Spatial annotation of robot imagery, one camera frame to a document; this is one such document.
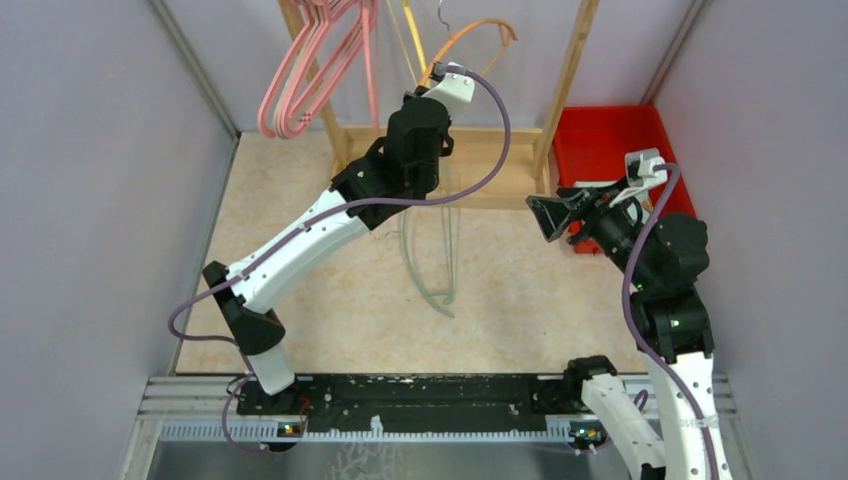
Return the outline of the large pink plastic hanger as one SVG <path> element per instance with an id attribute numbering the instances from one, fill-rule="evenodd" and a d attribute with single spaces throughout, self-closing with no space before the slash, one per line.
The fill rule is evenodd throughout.
<path id="1" fill-rule="evenodd" d="M 323 74 L 310 68 L 328 35 L 327 1 L 286 1 L 303 25 L 284 55 L 260 105 L 257 120 L 267 137 L 295 139 L 320 114 L 327 101 Z"/>

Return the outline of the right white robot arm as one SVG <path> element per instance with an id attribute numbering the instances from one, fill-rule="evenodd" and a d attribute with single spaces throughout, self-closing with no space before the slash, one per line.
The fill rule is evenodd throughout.
<path id="1" fill-rule="evenodd" d="M 714 399 L 714 339 L 695 280 L 709 265 L 707 225 L 687 213 L 650 215 L 609 188 L 562 188 L 526 204 L 546 241 L 595 243 L 623 275 L 622 310 L 646 361 L 660 433 L 626 397 L 603 355 L 574 359 L 563 398 L 594 413 L 634 479 L 729 479 Z"/>

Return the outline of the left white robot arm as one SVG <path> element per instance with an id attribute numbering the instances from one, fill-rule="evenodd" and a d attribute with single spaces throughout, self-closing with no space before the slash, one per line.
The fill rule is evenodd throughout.
<path id="1" fill-rule="evenodd" d="M 384 136 L 331 181 L 310 208 L 272 240 L 238 262 L 203 271 L 215 302 L 277 414 L 300 399 L 283 345 L 278 300 L 306 273 L 347 243 L 423 201 L 439 185 L 439 161 L 451 154 L 449 128 L 465 101 L 435 90 L 409 94 Z"/>

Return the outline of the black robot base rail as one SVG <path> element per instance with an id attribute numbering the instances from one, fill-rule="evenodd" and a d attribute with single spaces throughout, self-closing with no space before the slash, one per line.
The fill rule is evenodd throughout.
<path id="1" fill-rule="evenodd" d="M 599 420 L 559 374 L 307 374 L 269 396 L 223 375 L 152 377 L 138 414 L 165 441 L 297 444 L 601 443 Z"/>

